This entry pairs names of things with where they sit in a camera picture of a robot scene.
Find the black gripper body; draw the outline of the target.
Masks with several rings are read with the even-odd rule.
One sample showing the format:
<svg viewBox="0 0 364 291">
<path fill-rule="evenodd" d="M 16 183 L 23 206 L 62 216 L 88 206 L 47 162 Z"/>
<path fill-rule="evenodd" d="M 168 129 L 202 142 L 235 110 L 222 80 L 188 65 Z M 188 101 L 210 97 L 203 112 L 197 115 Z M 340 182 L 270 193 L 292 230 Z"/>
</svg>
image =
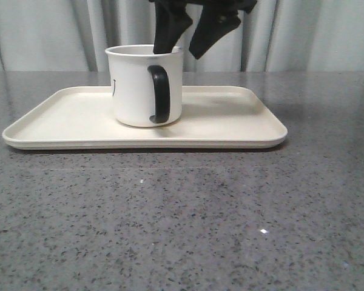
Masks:
<svg viewBox="0 0 364 291">
<path fill-rule="evenodd" d="M 188 4 L 199 5 L 208 8 L 219 14 L 228 14 L 231 12 L 243 11 L 250 13 L 258 1 L 256 0 L 175 0 L 175 1 L 150 1 L 158 6 L 164 7 L 173 14 L 179 14 L 186 11 Z"/>
</svg>

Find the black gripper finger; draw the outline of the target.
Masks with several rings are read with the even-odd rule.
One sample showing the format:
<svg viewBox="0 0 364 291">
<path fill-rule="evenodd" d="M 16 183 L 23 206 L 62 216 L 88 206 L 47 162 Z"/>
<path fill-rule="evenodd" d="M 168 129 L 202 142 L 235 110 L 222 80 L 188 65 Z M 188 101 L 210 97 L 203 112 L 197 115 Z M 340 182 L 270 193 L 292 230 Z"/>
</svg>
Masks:
<svg viewBox="0 0 364 291">
<path fill-rule="evenodd" d="M 195 59 L 200 59 L 217 41 L 238 28 L 240 23 L 236 10 L 227 12 L 204 5 L 190 41 L 190 53 Z"/>
<path fill-rule="evenodd" d="M 186 1 L 154 1 L 155 40 L 153 53 L 170 53 L 181 35 L 192 25 Z"/>
</svg>

